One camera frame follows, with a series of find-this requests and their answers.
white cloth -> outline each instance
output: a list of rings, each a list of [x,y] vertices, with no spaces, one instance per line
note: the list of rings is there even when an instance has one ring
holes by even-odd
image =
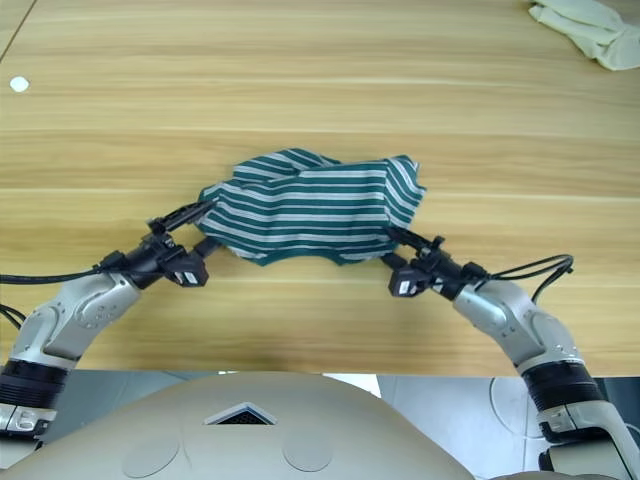
[[[609,70],[640,67],[640,27],[595,0],[536,0],[529,13]]]

green striped fabric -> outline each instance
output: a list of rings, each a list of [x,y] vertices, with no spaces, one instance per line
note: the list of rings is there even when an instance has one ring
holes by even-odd
[[[291,148],[237,165],[205,188],[215,207],[198,227],[259,265],[301,255],[338,264],[380,257],[394,246],[382,227],[407,228],[425,189],[405,155],[342,164]]]

wooden table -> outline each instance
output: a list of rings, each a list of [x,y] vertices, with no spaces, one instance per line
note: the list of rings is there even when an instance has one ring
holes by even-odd
[[[637,1],[611,5],[640,23]],[[594,374],[640,373],[640,70],[586,60],[523,3],[38,1],[0,69],[2,272],[132,248],[145,219],[254,155],[407,153],[430,189],[415,231],[494,271],[573,253],[541,304]],[[437,295],[391,298],[378,261],[208,266],[204,289],[145,292],[80,367],[513,373]],[[0,299],[30,310],[57,288]]]

